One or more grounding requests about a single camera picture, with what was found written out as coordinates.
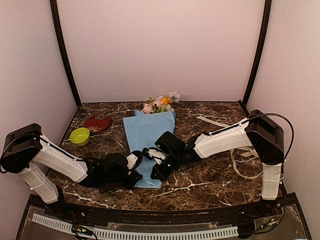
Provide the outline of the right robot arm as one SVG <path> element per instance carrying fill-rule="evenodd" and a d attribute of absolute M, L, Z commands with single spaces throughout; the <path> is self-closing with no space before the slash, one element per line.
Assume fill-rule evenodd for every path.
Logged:
<path fill-rule="evenodd" d="M 192 136 L 187 142 L 166 131 L 155 147 L 144 148 L 143 154 L 155 160 L 150 177 L 164 181 L 181 165 L 207 159 L 218 153 L 253 147 L 262 163 L 262 201 L 255 213 L 266 217 L 275 208 L 284 164 L 289 153 L 284 147 L 284 130 L 271 119 L 273 113 L 253 110 L 249 117 L 222 129 Z"/>

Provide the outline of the blue wrapping paper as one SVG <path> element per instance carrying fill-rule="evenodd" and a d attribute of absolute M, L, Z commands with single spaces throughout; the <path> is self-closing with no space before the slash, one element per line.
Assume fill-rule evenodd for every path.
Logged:
<path fill-rule="evenodd" d="M 130 151 L 142 151 L 143 148 L 155 147 L 156 140 L 163 133 L 174 132 L 175 122 L 176 113 L 171 111 L 145 114 L 135 110 L 134 116 L 124 117 L 124 130 Z M 151 178 L 155 164 L 156 161 L 153 159 L 149 160 L 146 157 L 142 159 L 141 164 L 136 168 L 136 171 L 142 175 L 142 179 L 135 184 L 137 188 L 161 188 L 162 182 Z"/>

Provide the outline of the beige ribbon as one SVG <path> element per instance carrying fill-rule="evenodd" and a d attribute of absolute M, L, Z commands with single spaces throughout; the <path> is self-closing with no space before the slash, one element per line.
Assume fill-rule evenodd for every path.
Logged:
<path fill-rule="evenodd" d="M 225 123 L 220 123 L 220 122 L 217 122 L 217 121 L 214 121 L 214 120 L 211 120 L 211 119 L 208 119 L 202 115 L 199 115 L 199 116 L 196 116 L 197 119 L 200 119 L 202 121 L 205 121 L 207 123 L 210 123 L 210 124 L 213 124 L 215 126 L 218 126 L 218 127 L 222 127 L 222 128 L 226 128 L 226 127 L 229 127 L 230 125 L 228 124 L 225 124 Z M 244 179 L 247 179 L 247 180 L 255 180 L 257 179 L 260 175 L 262 175 L 263 171 L 261 171 L 260 173 L 254 175 L 254 176 L 247 176 L 247 175 L 242 175 L 241 172 L 238 170 L 237 168 L 237 163 L 244 163 L 244 164 L 248 164 L 250 161 L 254 160 L 254 159 L 257 159 L 258 158 L 258 154 L 255 150 L 251 149 L 250 147 L 247 147 L 247 146 L 244 146 L 244 147 L 238 147 L 236 148 L 237 150 L 242 150 L 242 151 L 245 151 L 244 153 L 240 154 L 240 156 L 242 157 L 245 157 L 245 158 L 248 158 L 248 157 L 251 157 L 253 156 L 252 158 L 248 158 L 247 160 L 235 160 L 235 157 L 234 157 L 234 151 L 235 151 L 235 148 L 234 149 L 231 149 L 229 151 L 230 153 L 230 156 L 231 156 L 231 160 L 232 160 L 232 167 L 233 167 L 233 170 L 235 171 L 236 174 L 238 174 L 240 177 L 244 178 Z"/>

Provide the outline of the light blue fake flower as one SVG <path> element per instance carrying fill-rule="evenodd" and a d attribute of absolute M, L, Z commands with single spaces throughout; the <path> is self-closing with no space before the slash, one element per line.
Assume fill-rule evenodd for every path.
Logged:
<path fill-rule="evenodd" d="M 169 92 L 168 97 L 170 98 L 171 103 L 178 103 L 181 99 L 181 94 L 177 91 Z"/>

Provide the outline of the pink fake flower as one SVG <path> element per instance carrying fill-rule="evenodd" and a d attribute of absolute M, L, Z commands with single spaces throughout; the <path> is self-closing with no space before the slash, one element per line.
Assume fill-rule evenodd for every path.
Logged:
<path fill-rule="evenodd" d="M 160 113 L 162 109 L 163 103 L 160 101 L 152 101 L 144 104 L 143 109 L 141 110 L 144 114 L 154 114 Z"/>

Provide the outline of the orange fake flower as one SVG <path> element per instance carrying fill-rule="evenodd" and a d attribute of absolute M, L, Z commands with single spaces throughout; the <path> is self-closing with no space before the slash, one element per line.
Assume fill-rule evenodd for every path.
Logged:
<path fill-rule="evenodd" d="M 170 97 L 162 97 L 160 99 L 160 102 L 165 106 L 171 105 L 173 103 L 173 101 L 172 101 L 172 99 Z"/>

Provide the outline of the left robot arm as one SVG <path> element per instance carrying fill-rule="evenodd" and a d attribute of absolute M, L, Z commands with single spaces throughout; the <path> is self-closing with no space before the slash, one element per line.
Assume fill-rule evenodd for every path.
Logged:
<path fill-rule="evenodd" d="M 139 150 L 128 156 L 110 153 L 104 159 L 78 158 L 51 142 L 42 134 L 37 123 L 10 132 L 4 142 L 0 157 L 1 173 L 19 176 L 36 192 L 60 218 L 67 218 L 70 206 L 64 202 L 63 192 L 39 168 L 45 165 L 70 178 L 75 183 L 105 192 L 108 184 L 121 183 L 132 189 L 142 179 L 136 169 L 142 162 Z"/>

